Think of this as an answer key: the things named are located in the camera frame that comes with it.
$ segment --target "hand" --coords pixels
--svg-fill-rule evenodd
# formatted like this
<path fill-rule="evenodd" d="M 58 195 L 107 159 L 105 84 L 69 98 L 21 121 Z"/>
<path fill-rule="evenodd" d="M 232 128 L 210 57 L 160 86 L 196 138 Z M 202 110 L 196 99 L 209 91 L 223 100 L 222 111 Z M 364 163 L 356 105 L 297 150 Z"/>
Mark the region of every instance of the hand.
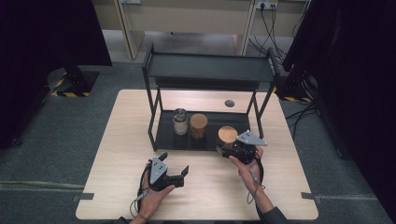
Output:
<path fill-rule="evenodd" d="M 263 151 L 258 146 L 256 146 L 256 149 L 256 157 L 258 157 L 258 159 L 260 160 L 262 158 Z M 262 181 L 260 180 L 259 164 L 256 162 L 256 160 L 253 160 L 250 164 L 245 165 L 234 156 L 230 156 L 229 159 L 238 168 L 238 174 L 244 181 L 247 190 L 250 192 L 250 194 L 254 195 L 257 185 L 259 185 L 260 188 L 260 185 L 262 184 Z"/>
<path fill-rule="evenodd" d="M 148 171 L 145 172 L 143 177 L 142 189 L 147 189 L 149 187 L 149 174 Z M 175 185 L 171 185 L 166 187 L 161 191 L 154 191 L 152 189 L 148 189 L 147 194 L 141 199 L 140 211 L 139 215 L 136 216 L 131 223 L 146 223 L 149 219 L 154 215 L 160 206 L 163 198 L 168 195 L 173 189 Z"/>
<path fill-rule="evenodd" d="M 257 147 L 257 156 L 260 160 L 262 158 L 262 149 Z M 262 184 L 260 180 L 260 168 L 259 164 L 256 160 L 253 160 L 250 164 L 245 165 L 236 157 L 230 156 L 230 161 L 238 168 L 238 174 L 241 176 L 242 180 L 245 183 L 245 187 L 253 195 L 254 200 L 256 201 L 257 207 L 259 207 L 262 213 L 266 213 L 274 209 L 274 205 L 271 203 L 270 199 L 265 194 L 264 190 L 262 189 Z"/>

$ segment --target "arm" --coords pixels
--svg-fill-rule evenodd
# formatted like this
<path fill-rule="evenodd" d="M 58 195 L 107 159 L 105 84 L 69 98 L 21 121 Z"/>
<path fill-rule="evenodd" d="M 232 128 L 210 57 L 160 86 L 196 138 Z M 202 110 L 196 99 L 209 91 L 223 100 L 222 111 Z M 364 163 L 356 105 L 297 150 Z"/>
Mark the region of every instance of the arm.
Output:
<path fill-rule="evenodd" d="M 262 149 L 257 148 L 258 159 L 262 157 Z M 230 156 L 230 161 L 238 168 L 238 174 L 241 176 L 245 183 L 245 187 L 249 193 L 253 196 L 256 206 L 258 208 L 259 217 L 264 223 L 288 223 L 283 214 L 279 211 L 277 207 L 274 207 L 271 200 L 265 194 L 262 189 L 262 180 L 255 180 L 252 172 L 255 176 L 260 176 L 259 164 L 256 160 L 253 160 L 251 164 L 245 165 L 236 157 Z"/>

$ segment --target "wire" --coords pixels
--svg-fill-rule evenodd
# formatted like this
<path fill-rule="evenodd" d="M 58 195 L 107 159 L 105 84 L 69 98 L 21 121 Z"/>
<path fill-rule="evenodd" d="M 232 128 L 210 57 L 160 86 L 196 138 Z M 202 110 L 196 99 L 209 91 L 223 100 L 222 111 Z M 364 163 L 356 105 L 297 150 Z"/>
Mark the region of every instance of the wire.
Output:
<path fill-rule="evenodd" d="M 272 9 L 272 16 L 271 16 L 271 18 L 272 18 L 272 26 L 271 26 L 271 30 L 268 29 L 267 22 L 265 21 L 265 18 L 264 18 L 264 15 L 263 15 L 263 10 L 262 10 L 262 21 L 264 22 L 265 30 L 267 31 L 268 37 L 271 39 L 271 41 L 274 44 L 274 47 L 275 47 L 276 53 L 277 53 L 277 57 L 280 59 L 281 62 L 283 62 L 283 55 L 286 55 L 287 53 L 285 51 L 283 51 L 276 43 L 276 39 L 275 39 L 276 8 L 274 6 L 271 6 L 271 9 Z"/>
<path fill-rule="evenodd" d="M 247 203 L 253 202 L 254 198 L 256 197 L 256 192 L 257 192 L 257 189 L 259 188 L 259 186 L 261 186 L 262 189 L 265 189 L 264 185 L 259 184 L 257 181 L 255 181 L 255 182 L 256 182 L 256 190 L 254 191 L 254 194 L 250 194 L 250 192 L 247 193 Z"/>
<path fill-rule="evenodd" d="M 145 173 L 150 169 L 150 165 L 152 163 L 152 160 L 148 160 L 148 164 L 146 165 L 145 169 L 143 170 L 142 175 L 140 176 L 140 185 L 139 185 L 139 190 L 137 191 L 137 197 L 131 202 L 131 205 L 129 205 L 129 212 L 131 213 L 131 216 L 135 218 L 136 216 L 132 212 L 132 205 L 134 206 L 134 210 L 136 213 L 139 213 L 140 209 L 140 200 L 148 193 L 148 191 L 151 189 L 151 187 L 147 187 L 145 189 L 142 189 L 143 186 L 143 180 L 145 177 Z"/>
<path fill-rule="evenodd" d="M 253 47 L 254 47 L 260 54 L 263 54 L 263 55 L 266 55 L 266 54 L 267 54 L 267 52 L 268 52 L 267 49 L 261 48 L 261 47 L 258 46 L 258 45 L 260 45 L 260 43 L 258 43 L 258 44 L 256 45 L 255 43 L 253 43 L 253 41 L 252 41 L 251 39 L 249 39 L 248 41 L 250 42 L 251 45 L 253 45 Z M 277 62 L 278 67 L 281 67 L 281 68 L 282 68 L 283 65 L 282 65 L 282 63 L 281 63 L 280 58 L 279 58 L 278 56 L 276 56 L 276 55 L 275 55 L 275 57 L 276 57 L 276 62 Z"/>
<path fill-rule="evenodd" d="M 257 40 L 257 37 L 254 35 L 254 39 L 256 40 L 256 43 L 257 43 L 259 46 L 261 46 L 260 48 L 258 48 L 257 46 L 255 46 L 255 45 L 251 42 L 251 39 L 249 39 L 250 43 L 252 43 L 252 44 L 256 47 L 256 49 L 259 51 L 259 56 L 260 56 L 261 53 L 264 54 L 264 55 L 267 53 L 267 50 L 264 48 L 264 45 L 265 45 L 265 43 L 267 42 L 268 38 L 269 38 L 269 36 L 267 36 L 267 38 L 265 39 L 265 41 L 264 41 L 263 44 L 260 44 L 259 41 Z"/>
<path fill-rule="evenodd" d="M 305 114 L 307 111 L 310 111 L 310 110 L 316 110 L 316 104 L 312 103 L 312 104 L 310 104 L 309 106 L 307 106 L 304 110 L 301 110 L 301 111 L 299 111 L 299 112 L 296 112 L 296 113 L 294 113 L 294 114 L 292 114 L 292 115 L 286 117 L 286 119 L 290 119 L 290 118 L 294 118 L 294 116 L 300 114 L 300 115 L 297 117 L 297 120 L 296 120 L 293 124 L 291 124 L 291 125 L 289 126 L 289 127 L 294 126 L 294 128 L 293 128 L 293 133 L 292 133 L 292 136 L 291 136 L 293 140 L 294 140 L 294 137 L 295 137 L 295 134 L 296 134 L 298 122 L 299 122 L 301 119 L 305 118 L 306 116 L 316 113 L 316 111 L 313 111 L 313 112 L 311 112 L 311 113 Z"/>
<path fill-rule="evenodd" d="M 315 98 L 318 97 L 318 93 L 315 90 L 315 88 L 311 87 L 308 85 L 306 82 L 306 79 L 304 78 L 302 83 L 301 83 L 305 93 L 308 95 L 308 97 L 311 99 L 311 101 L 315 101 Z"/>

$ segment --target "sleeve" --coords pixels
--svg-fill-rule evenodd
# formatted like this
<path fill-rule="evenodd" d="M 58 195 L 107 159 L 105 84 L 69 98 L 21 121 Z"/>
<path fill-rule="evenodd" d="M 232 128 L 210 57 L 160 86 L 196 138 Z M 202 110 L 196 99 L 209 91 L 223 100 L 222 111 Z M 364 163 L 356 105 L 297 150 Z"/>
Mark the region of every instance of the sleeve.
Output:
<path fill-rule="evenodd" d="M 124 217 L 120 217 L 117 220 L 111 221 L 111 222 L 106 222 L 102 224 L 129 224 L 129 221 L 126 220 Z"/>
<path fill-rule="evenodd" d="M 288 220 L 283 215 L 283 213 L 279 210 L 278 207 L 275 207 L 269 212 L 261 213 L 259 208 L 257 208 L 259 213 L 260 220 L 264 224 L 288 224 Z"/>

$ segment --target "metal frame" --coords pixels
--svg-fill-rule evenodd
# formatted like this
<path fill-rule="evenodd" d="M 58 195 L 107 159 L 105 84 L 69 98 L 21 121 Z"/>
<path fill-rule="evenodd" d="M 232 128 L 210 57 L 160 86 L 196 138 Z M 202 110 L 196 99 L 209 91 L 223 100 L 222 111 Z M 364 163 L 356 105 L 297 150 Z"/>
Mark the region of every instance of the metal frame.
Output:
<path fill-rule="evenodd" d="M 161 87 L 159 85 L 157 85 L 157 94 L 155 96 L 155 100 L 153 101 L 152 95 L 151 95 L 151 87 L 150 87 L 150 83 L 149 83 L 149 71 L 148 71 L 149 63 L 155 53 L 157 53 L 157 52 L 154 51 L 154 46 L 151 44 L 149 51 L 146 54 L 145 60 L 143 61 L 143 64 L 142 64 L 143 77 L 144 77 L 145 84 L 146 84 L 146 90 L 148 93 L 148 103 L 149 103 L 150 111 L 151 111 L 151 119 L 150 119 L 149 126 L 148 126 L 148 136 L 149 136 L 149 139 L 150 139 L 150 142 L 151 142 L 151 145 L 152 145 L 154 151 L 157 150 L 157 146 L 156 146 L 156 141 L 154 139 L 154 136 L 152 134 L 152 127 L 154 125 L 154 119 L 155 119 L 155 115 L 157 112 L 158 104 L 160 104 L 161 112 L 164 111 L 163 110 L 163 101 L 162 101 L 162 97 L 161 97 Z M 279 76 L 280 71 L 277 66 L 275 54 L 272 49 L 268 50 L 268 53 L 267 53 L 265 59 L 271 59 L 271 61 L 273 63 L 274 70 L 275 70 L 275 77 Z M 260 83 L 261 83 L 260 81 L 257 81 L 257 87 L 259 87 Z M 260 133 L 261 139 L 263 139 L 263 137 L 264 137 L 263 132 L 262 132 L 262 123 L 261 123 L 262 114 L 264 112 L 265 107 L 268 104 L 269 98 L 271 97 L 271 93 L 273 92 L 274 87 L 275 87 L 274 81 L 271 81 L 269 83 L 270 83 L 269 91 L 267 92 L 260 109 L 259 109 L 259 106 L 257 104 L 257 99 L 256 99 L 256 93 L 258 91 L 258 88 L 256 88 L 252 93 L 250 102 L 247 107 L 247 112 L 245 114 L 246 116 L 248 116 L 248 113 L 250 112 L 251 107 L 254 106 L 254 111 L 256 114 L 256 121 L 258 123 L 258 128 L 259 128 L 259 133 Z M 202 88 L 197 87 L 197 89 L 206 90 L 205 87 L 202 87 Z"/>

